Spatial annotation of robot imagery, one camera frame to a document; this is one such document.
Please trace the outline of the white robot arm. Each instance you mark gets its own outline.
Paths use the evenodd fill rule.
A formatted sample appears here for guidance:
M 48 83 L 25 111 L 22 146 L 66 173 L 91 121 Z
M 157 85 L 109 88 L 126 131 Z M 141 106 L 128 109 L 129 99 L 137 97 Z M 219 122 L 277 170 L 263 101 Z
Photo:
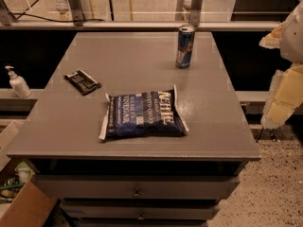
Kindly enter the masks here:
M 303 1 L 259 45 L 278 48 L 280 56 L 292 63 L 285 72 L 276 70 L 263 108 L 261 125 L 273 130 L 284 125 L 303 103 Z

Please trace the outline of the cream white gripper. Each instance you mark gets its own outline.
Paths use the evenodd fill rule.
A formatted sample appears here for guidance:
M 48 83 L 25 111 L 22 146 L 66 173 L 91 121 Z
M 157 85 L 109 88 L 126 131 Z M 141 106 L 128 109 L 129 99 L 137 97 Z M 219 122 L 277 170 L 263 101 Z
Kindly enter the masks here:
M 280 48 L 280 24 L 263 37 L 258 45 L 268 49 Z M 293 63 L 285 72 L 276 70 L 273 75 L 269 98 L 263 108 L 261 125 L 264 129 L 277 129 L 284 125 L 294 111 L 303 103 L 303 64 Z

